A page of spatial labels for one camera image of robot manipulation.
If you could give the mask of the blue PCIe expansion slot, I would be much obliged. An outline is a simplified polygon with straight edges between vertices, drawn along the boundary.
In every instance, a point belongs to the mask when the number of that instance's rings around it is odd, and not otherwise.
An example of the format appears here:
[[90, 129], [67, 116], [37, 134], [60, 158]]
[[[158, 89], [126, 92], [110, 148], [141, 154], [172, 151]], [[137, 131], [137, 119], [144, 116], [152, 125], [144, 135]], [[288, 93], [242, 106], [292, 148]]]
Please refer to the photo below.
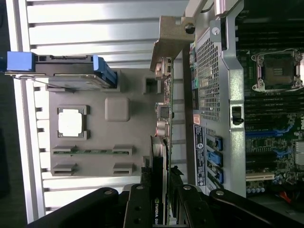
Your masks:
[[288, 133], [290, 131], [290, 128], [284, 129], [284, 130], [278, 130], [278, 129], [273, 129], [271, 131], [251, 131], [251, 132], [246, 132], [245, 136], [246, 137], [279, 137], [282, 136], [284, 133]]

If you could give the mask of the metal CPU socket cover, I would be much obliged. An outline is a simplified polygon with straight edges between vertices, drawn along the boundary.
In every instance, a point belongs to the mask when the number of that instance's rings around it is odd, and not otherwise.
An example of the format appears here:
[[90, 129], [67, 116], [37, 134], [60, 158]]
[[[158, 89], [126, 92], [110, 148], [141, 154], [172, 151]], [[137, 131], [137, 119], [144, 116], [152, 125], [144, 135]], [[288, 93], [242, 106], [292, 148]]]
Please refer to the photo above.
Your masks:
[[304, 86], [304, 53], [297, 52], [295, 54], [296, 60], [296, 85], [297, 86]]

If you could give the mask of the CPU socket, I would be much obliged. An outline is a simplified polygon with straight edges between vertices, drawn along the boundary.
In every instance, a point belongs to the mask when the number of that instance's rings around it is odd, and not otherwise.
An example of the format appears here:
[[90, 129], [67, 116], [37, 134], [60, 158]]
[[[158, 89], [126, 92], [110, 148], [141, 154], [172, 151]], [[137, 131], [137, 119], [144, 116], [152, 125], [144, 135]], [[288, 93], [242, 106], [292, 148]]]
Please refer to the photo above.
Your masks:
[[256, 63], [256, 84], [260, 93], [294, 91], [302, 86], [297, 69], [302, 57], [297, 49], [261, 52], [251, 56]]

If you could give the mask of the black PC case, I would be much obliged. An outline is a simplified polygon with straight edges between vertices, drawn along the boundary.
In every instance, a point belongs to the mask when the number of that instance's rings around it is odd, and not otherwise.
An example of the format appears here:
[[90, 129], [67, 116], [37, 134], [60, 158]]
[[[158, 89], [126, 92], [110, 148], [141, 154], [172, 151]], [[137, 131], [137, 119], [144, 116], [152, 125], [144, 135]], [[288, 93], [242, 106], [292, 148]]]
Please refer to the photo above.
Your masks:
[[[187, 140], [192, 143], [188, 179], [209, 194], [227, 189], [245, 197], [246, 143], [244, 114], [244, 71], [237, 58], [236, 18], [243, 10], [283, 8], [304, 12], [304, 0], [240, 0], [230, 11], [215, 16], [212, 7], [196, 18], [195, 40], [183, 57], [189, 60], [185, 81]], [[223, 150], [215, 146], [215, 136], [223, 139]], [[223, 167], [208, 161], [207, 151], [223, 155]], [[216, 179], [223, 171], [224, 183]], [[304, 211], [304, 183], [300, 196], [289, 205]]]

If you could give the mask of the hard disk with blue caddy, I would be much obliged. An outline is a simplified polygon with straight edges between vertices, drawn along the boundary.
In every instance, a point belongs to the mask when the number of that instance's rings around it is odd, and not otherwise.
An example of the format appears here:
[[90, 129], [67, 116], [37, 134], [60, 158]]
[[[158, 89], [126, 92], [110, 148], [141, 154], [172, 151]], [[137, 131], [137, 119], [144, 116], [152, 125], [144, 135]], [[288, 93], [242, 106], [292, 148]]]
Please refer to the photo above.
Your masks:
[[7, 52], [4, 74], [32, 79], [58, 91], [117, 88], [118, 75], [98, 55], [54, 56]]

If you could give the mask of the silver CPU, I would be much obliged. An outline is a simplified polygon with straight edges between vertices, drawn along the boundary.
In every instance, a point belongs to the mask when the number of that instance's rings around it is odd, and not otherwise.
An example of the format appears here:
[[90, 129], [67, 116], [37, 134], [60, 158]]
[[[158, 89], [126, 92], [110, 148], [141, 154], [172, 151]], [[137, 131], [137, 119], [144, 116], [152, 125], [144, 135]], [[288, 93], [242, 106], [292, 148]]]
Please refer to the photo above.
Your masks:
[[77, 109], [63, 109], [58, 115], [58, 132], [64, 137], [78, 137], [83, 132], [83, 114]]

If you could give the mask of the green RAM stick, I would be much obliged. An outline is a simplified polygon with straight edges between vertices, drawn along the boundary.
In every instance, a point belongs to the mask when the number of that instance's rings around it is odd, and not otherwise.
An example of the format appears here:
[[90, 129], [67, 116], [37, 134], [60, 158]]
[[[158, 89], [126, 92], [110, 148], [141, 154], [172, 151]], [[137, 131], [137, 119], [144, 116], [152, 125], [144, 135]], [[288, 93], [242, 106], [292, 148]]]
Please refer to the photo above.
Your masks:
[[72, 148], [68, 151], [59, 151], [56, 150], [53, 152], [54, 154], [68, 154], [68, 155], [74, 155], [74, 154], [118, 154], [118, 155], [130, 155], [131, 153], [129, 151], [114, 151], [114, 150], [80, 150]]

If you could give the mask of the white PCI expansion slot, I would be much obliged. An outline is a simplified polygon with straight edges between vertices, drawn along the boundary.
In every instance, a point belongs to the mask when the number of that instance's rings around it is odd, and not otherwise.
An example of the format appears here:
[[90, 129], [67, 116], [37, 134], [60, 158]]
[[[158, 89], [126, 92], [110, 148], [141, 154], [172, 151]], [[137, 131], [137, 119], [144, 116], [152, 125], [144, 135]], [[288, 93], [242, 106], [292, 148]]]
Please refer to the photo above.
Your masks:
[[246, 175], [246, 182], [250, 181], [271, 181], [274, 180], [275, 176], [274, 174], [256, 174], [256, 173], [250, 173]]

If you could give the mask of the grey parts rack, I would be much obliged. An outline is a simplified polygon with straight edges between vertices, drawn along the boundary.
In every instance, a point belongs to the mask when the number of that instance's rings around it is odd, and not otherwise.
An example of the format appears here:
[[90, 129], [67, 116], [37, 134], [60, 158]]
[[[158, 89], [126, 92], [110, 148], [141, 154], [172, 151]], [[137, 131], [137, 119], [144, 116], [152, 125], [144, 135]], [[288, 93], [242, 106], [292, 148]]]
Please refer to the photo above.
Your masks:
[[[155, 135], [155, 105], [163, 100], [158, 81], [147, 69], [118, 70], [113, 89], [49, 93], [50, 171], [53, 176], [138, 176], [150, 156]], [[58, 132], [63, 109], [83, 114], [83, 132], [64, 137]], [[114, 150], [118, 154], [54, 154], [56, 150]]]

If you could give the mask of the black expansion slot blue latch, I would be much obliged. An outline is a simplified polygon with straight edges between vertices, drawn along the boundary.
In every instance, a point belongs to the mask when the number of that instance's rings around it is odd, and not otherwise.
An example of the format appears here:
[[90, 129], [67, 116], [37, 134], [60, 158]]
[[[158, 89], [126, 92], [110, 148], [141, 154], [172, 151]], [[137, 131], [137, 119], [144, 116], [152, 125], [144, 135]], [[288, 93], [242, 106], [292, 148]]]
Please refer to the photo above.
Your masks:
[[249, 152], [246, 154], [246, 163], [275, 162], [291, 154], [292, 151], [268, 150], [263, 152]]

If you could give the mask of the green motherboard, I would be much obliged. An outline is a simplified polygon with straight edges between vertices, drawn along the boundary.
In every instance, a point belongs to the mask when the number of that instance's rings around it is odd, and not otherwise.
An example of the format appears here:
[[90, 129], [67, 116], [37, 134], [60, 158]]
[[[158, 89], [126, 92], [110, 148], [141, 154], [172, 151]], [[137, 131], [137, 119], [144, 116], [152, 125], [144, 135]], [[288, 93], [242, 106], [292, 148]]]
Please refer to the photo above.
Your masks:
[[287, 202], [296, 200], [304, 183], [304, 86], [294, 91], [260, 93], [256, 63], [251, 56], [288, 48], [304, 53], [304, 12], [299, 8], [275, 12], [243, 10], [236, 18], [237, 58], [244, 71], [245, 133], [284, 130], [279, 137], [246, 137], [245, 151], [292, 151], [274, 162], [246, 163], [246, 175], [274, 174], [274, 180], [246, 182], [247, 196], [271, 193]]

